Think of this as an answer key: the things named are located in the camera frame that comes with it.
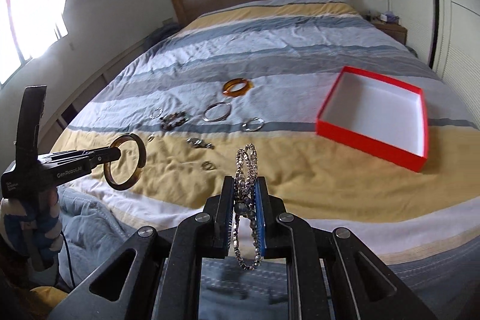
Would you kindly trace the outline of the left hand blue glove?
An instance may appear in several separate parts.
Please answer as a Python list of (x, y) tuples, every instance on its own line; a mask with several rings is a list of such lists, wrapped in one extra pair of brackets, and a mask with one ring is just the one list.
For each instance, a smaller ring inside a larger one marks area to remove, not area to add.
[(35, 271), (45, 271), (62, 248), (62, 224), (57, 188), (39, 196), (40, 210), (16, 199), (1, 200), (1, 238), (16, 257), (29, 260)]

